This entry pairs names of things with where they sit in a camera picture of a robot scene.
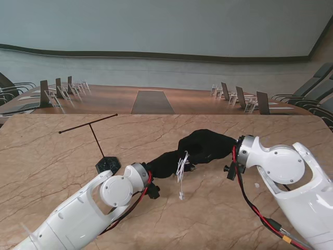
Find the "black cloth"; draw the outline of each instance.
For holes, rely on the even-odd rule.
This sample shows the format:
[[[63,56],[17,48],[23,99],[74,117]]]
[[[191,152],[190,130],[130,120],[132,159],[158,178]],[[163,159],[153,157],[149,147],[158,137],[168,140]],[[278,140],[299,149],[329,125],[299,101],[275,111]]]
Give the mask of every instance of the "black cloth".
[[[196,165],[226,157],[232,152],[235,144],[234,138],[208,129],[200,129],[179,141],[178,152],[181,154],[187,151],[190,155],[189,162]]]
[[[194,131],[189,136],[181,139],[178,150],[164,153],[147,164],[152,176],[155,178],[167,178],[177,172],[178,161],[185,157],[185,151],[189,153],[184,171],[193,171],[196,164],[209,163],[214,159],[221,159],[232,152],[236,140],[218,134],[208,129]]]

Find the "wooden table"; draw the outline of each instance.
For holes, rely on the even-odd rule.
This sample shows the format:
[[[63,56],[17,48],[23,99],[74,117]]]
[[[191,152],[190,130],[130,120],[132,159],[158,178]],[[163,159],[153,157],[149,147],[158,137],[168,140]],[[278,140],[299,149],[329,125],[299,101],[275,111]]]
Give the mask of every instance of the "wooden table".
[[[26,99],[19,101],[23,96],[32,95],[32,92],[38,90],[39,87],[29,90],[22,95],[14,98],[7,104],[0,107],[0,113],[6,109],[31,102],[37,102],[39,99]],[[82,101],[71,95],[74,107],[69,101],[59,99],[65,114],[131,114],[135,104],[138,91],[163,91],[169,101],[174,114],[188,115],[244,115],[244,110],[239,105],[232,108],[228,107],[228,102],[224,98],[217,99],[210,96],[210,91],[202,90],[182,90],[182,89],[167,89],[158,87],[128,87],[128,86],[102,86],[90,85],[91,93],[81,95]],[[293,107],[291,110],[272,110],[274,113],[288,113],[291,115],[312,115],[307,110],[282,103],[276,100],[270,102],[279,103],[279,107]],[[34,114],[63,114],[59,108],[43,108],[37,109]],[[170,114],[164,112],[163,109],[156,108],[155,110],[145,113],[143,110],[139,114]],[[255,110],[253,114],[258,115],[259,111]],[[0,118],[0,123],[7,118]]]

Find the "conference room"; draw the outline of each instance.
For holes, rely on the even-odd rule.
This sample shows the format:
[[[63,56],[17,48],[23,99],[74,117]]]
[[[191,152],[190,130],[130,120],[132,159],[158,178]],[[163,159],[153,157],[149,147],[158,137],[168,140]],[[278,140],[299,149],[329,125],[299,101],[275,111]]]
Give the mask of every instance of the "conference room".
[[[0,249],[333,249],[333,4],[286,4],[1,3]]]

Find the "wire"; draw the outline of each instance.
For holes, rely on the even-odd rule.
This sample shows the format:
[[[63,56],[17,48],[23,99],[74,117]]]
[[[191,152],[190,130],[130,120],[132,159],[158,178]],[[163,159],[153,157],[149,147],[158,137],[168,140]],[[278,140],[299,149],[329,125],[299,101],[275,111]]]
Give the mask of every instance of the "wire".
[[[291,189],[287,185],[283,184],[283,186],[285,187],[286,190],[291,191]]]
[[[133,205],[122,216],[120,216],[117,220],[113,221],[109,225],[109,227],[107,227],[102,233],[100,233],[100,235],[115,228],[119,224],[119,222],[122,221],[127,215],[129,215],[134,210],[134,208],[137,206],[137,204],[139,204],[139,202],[142,200],[142,198],[146,195],[146,193],[148,191],[148,187],[152,180],[152,174],[150,171],[148,171],[148,175],[149,175],[148,183],[147,183],[146,187],[143,189],[140,197],[133,203]]]
[[[185,151],[185,157],[184,159],[179,159],[178,162],[178,168],[176,171],[176,175],[177,175],[177,183],[179,183],[179,181],[181,182],[181,191],[179,192],[179,199],[183,200],[184,199],[184,193],[183,193],[183,176],[184,176],[184,170],[185,170],[185,164],[187,161],[187,158],[189,157],[189,154],[187,151]]]
[[[237,161],[236,161],[236,146],[233,147],[233,162],[235,163],[235,169],[236,169],[236,174],[237,174],[237,180],[238,180],[238,184],[240,186],[242,195],[246,201],[246,203],[250,206],[250,208],[252,209],[252,211],[260,218],[261,222],[263,223],[263,225],[268,228],[271,232],[273,232],[275,235],[277,235],[280,238],[283,238],[283,234],[281,232],[279,232],[278,230],[276,230],[267,220],[267,218],[265,218],[264,216],[261,215],[261,213],[259,212],[259,210],[257,209],[256,206],[254,206],[249,199],[247,198],[245,191],[244,191],[244,186],[243,186],[243,181],[242,181],[242,177],[241,174],[239,173],[238,170],[238,166],[237,166]],[[301,246],[300,244],[298,244],[295,241],[291,241],[290,244],[298,249],[301,250],[306,250],[306,248],[304,248],[303,246]]]

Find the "clear stand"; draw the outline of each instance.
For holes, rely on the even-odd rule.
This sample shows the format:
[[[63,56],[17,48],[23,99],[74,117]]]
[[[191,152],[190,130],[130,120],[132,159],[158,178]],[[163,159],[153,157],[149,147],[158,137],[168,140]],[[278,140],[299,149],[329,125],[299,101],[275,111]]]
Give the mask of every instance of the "clear stand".
[[[222,88],[219,87],[219,88],[216,89],[216,95],[215,95],[215,98],[219,98],[219,99],[220,99],[221,96],[222,96]]]
[[[60,93],[61,93],[63,99],[65,99],[65,100],[67,100],[67,101],[70,101],[71,104],[72,104],[73,107],[74,107],[74,104],[73,104],[73,102],[72,102],[72,100],[71,100],[71,97],[70,97],[69,94],[67,93],[66,88],[65,88],[64,86],[58,86],[58,90],[60,91]]]
[[[254,111],[256,104],[257,104],[257,98],[256,97],[250,98],[245,107],[244,113],[252,113]]]
[[[231,92],[230,98],[229,98],[229,107],[234,107],[237,100],[237,93]]]
[[[217,84],[213,84],[212,91],[210,92],[211,96],[215,95],[215,90],[217,89]]]
[[[45,94],[47,95],[48,100],[52,104],[54,108],[62,108],[58,98],[51,90],[45,90]]]
[[[75,82],[74,87],[76,88],[77,91],[82,92],[84,95],[86,95],[84,91],[84,86],[80,82]]]
[[[72,84],[68,84],[68,87],[71,89],[73,95],[76,96],[76,97],[78,97],[80,99],[80,101],[82,101],[81,96],[80,96],[78,90]]]
[[[88,85],[88,83],[87,83],[86,80],[83,80],[83,81],[82,81],[82,85],[84,86],[84,88],[85,88],[86,90],[88,90],[89,92],[91,92],[91,91],[90,91],[90,88],[89,88],[89,85]]]

